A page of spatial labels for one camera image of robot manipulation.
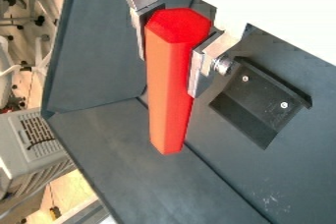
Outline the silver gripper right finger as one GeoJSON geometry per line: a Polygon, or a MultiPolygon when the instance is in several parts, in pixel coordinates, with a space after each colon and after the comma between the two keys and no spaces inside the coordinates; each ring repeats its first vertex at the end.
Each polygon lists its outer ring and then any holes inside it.
{"type": "Polygon", "coordinates": [[[215,30],[192,51],[188,94],[197,98],[211,87],[215,74],[229,72],[233,61],[227,51],[239,42],[228,31],[215,30]]]}

